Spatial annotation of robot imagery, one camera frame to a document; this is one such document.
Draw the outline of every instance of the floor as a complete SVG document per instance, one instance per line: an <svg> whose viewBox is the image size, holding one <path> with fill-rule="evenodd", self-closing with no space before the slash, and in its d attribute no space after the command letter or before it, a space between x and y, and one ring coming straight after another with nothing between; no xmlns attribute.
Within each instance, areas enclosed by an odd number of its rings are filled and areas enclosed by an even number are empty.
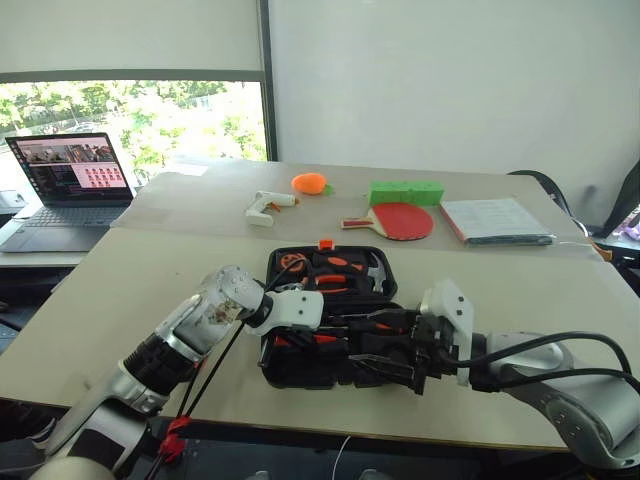
<svg viewBox="0 0 640 480"><path fill-rule="evenodd" d="M269 480L329 480L335 464L336 450L316 451L309 448L246 444L212 440L190 440L183 460L175 467L163 468L158 480L245 480L260 470L269 472ZM503 463L522 460L523 454L505 452ZM41 451L29 441L0 443L0 480L28 479L39 465ZM128 477L143 480L151 462L140 459ZM480 462L473 459L423 458L397 454L349 451L347 444L337 464L336 480L357 480L367 468L384 472L393 480L472 480L480 471ZM585 477L559 476L553 480L584 480Z"/></svg>

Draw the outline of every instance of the window frame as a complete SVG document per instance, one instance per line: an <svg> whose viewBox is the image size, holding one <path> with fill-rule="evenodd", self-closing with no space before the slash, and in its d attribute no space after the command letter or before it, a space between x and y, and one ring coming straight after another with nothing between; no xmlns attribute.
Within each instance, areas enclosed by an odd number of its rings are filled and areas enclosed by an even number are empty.
<svg viewBox="0 0 640 480"><path fill-rule="evenodd" d="M271 74L259 70L188 70L188 69L118 69L118 70L49 70L0 73L3 83L105 81L105 80L184 80L218 82L259 82L262 93L262 117L267 161L277 162L273 81Z"/></svg>

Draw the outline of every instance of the notebook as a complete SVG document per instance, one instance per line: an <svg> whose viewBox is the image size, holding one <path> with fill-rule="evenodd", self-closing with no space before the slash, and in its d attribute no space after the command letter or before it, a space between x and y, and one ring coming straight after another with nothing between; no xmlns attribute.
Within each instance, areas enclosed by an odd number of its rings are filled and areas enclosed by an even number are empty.
<svg viewBox="0 0 640 480"><path fill-rule="evenodd" d="M440 209L465 245L550 245L555 238L513 198L443 201Z"/></svg>

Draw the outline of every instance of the black cable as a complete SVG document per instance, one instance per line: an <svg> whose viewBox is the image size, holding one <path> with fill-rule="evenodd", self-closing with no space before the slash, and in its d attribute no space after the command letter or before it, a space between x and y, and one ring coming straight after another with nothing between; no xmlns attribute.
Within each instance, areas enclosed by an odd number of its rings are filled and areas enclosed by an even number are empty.
<svg viewBox="0 0 640 480"><path fill-rule="evenodd" d="M602 335L600 333L591 333L591 332L562 332L562 333L554 333L551 335L544 335L542 337L534 338L533 340L528 340L526 342L519 343L517 345L513 345L512 347L507 347L502 350L498 350L497 352L490 353L488 355L481 355L479 357L472 358L470 360L456 360L452 358L446 351L440 351L440 358L442 361L456 368L471 368L471 367L479 367L482 365L489 364L491 362L495 362L496 360L501 360L506 357L510 357L511 355L515 355L517 353L522 353L526 350L531 350L533 348L541 347L543 345L548 345L550 343L561 342L563 340L596 340L598 342L602 342L608 345L611 350L616 354L618 360L620 361L620 365L622 367L622 371L631 375L631 365L629 364L629 360L622 350L622 347L618 345L613 339L607 337L606 335Z"/></svg>
<svg viewBox="0 0 640 480"><path fill-rule="evenodd" d="M312 287L313 286L313 271L312 271L312 268L311 268L311 262L309 262L309 259L305 257L305 258L299 258L298 260L294 260L289 265L287 265L280 273L278 273L275 277L273 277L273 280L271 280L271 282L269 282L269 285L267 285L267 287L265 288L265 291L269 292L269 291L273 290L273 287L275 287L278 284L278 281L284 275L286 275L286 273L289 270L291 270L293 267L295 267L300 262L304 262L304 264L307 267L307 274L308 274L308 277L309 277L309 280L307 281L307 287Z"/></svg>
<svg viewBox="0 0 640 480"><path fill-rule="evenodd" d="M164 455L158 454L156 458L153 460L151 467L149 468L149 472L144 477L144 480L153 480L158 475L160 471L160 467L162 467L162 463L164 462Z"/></svg>
<svg viewBox="0 0 640 480"><path fill-rule="evenodd" d="M180 402L180 408L178 408L178 413L176 414L176 418L182 416L182 412L184 412L185 407L187 406L187 400L189 399L189 395L191 395L191 390L193 389L193 385L196 383L196 378L198 377L198 373L200 373L200 369L202 368L202 364L204 361L201 361L193 372L193 376L191 380L189 380L189 385L187 386L186 392L182 396L182 402Z"/></svg>
<svg viewBox="0 0 640 480"><path fill-rule="evenodd" d="M7 320L4 320L2 318L0 318L0 324L4 325L5 327L9 327L10 329L15 330L16 332L22 331L22 327L20 325L16 325L14 323L8 322Z"/></svg>
<svg viewBox="0 0 640 480"><path fill-rule="evenodd" d="M269 283L269 285L265 288L265 291L268 292L268 291L272 290L274 285L276 285L278 283L278 281L282 278L282 276L285 275L289 270L291 270L295 265L297 265L300 262L305 262L305 265L307 267L308 277L309 277L309 284L308 285L313 285L313 282L312 282L312 280L313 280L313 272L312 272L312 269L311 269L311 263L309 262L309 260L307 258L300 258L298 260L295 260L295 261L291 262L280 273L278 273L278 275L276 275L273 278L273 280ZM213 368L209 372L209 375L207 375L206 380L204 381L204 383L200 387L200 390L198 390L198 393L196 394L195 398L193 399L193 402L191 402L191 405L187 409L187 411L185 413L185 415L187 417L191 416L191 414L195 410L196 406L200 402L200 399L202 398L202 395L204 395L204 392L209 387L209 384L211 383L211 380L213 380L214 375L216 374L216 372L220 368L220 365L222 365L222 362L224 361L225 357L227 356L227 353L229 353L229 350L231 350L231 347L233 346L233 344L235 343L236 339L240 335L240 332L242 331L243 327L244 327L244 322L240 322L240 325L238 326L236 331L233 333L233 336L231 337L231 340L229 340L229 343L227 344L225 349L220 354L220 357L216 361L216 364L213 366ZM176 415L176 418L182 416L182 413L183 413L184 408L185 408L186 403L187 403L187 399L189 398L189 395L191 394L191 390L193 389L196 377L198 376L198 373L200 372L201 368L202 368L202 363L200 363L198 365L198 367L196 368L196 370L195 370L195 372L193 374L193 377L191 377L191 380L189 381L189 385L187 386L187 390L185 391L185 394L182 397L182 402L180 403L180 407L178 408L178 414ZM156 475L158 474L158 471L160 470L160 467L162 466L162 463L163 463L163 460L164 460L163 457L164 457L164 455L162 455L162 454L158 454L156 456L156 458L154 459L153 463L151 464L151 468L149 469L149 472L145 476L145 480L153 480L156 477Z"/></svg>
<svg viewBox="0 0 640 480"><path fill-rule="evenodd" d="M500 389L521 387L523 385L529 385L531 383L544 382L546 380L555 380L557 378L566 377L580 377L584 375L607 375L609 377L616 377L625 380L631 388L633 388L638 395L640 395L640 381L629 375L628 373L621 372L619 370L612 370L610 368L578 368L576 370L562 370L560 372L549 372L535 375L528 378L519 378L517 380L509 380L506 382L498 383Z"/></svg>
<svg viewBox="0 0 640 480"><path fill-rule="evenodd" d="M213 368L209 372L209 375L207 375L207 379L204 381L204 383L200 387L200 390L198 390L198 393L196 394L196 397L193 399L193 402L191 402L191 405L189 406L189 409L187 410L187 413L186 413L187 417L191 416L191 414L193 413L193 410L196 408L196 405L198 405L198 402L202 398L202 395L204 394L204 391L209 386L209 383L211 383L211 380L213 379L213 376L216 374L216 372L220 368L220 365L222 364L222 361L224 360L224 357L226 357L227 353L229 353L229 350L231 350L231 347L233 346L233 343L236 341L236 338L238 338L238 335L240 335L240 332L242 331L243 327L244 327L244 322L240 322L240 325L238 325L238 328L234 332L233 337L231 337L231 340L229 340L229 343L227 343L227 346L222 351L222 354L220 355L220 358L218 358L218 361L216 362L216 364L213 366Z"/></svg>

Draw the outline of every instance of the red paddle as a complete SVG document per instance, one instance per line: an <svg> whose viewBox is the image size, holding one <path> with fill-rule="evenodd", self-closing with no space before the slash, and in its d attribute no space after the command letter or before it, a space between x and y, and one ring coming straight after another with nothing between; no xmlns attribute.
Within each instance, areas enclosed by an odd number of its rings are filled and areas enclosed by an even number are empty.
<svg viewBox="0 0 640 480"><path fill-rule="evenodd" d="M392 240L417 240L433 230L433 219L426 211L410 203L379 203L362 218L343 218L343 229L371 228Z"/></svg>

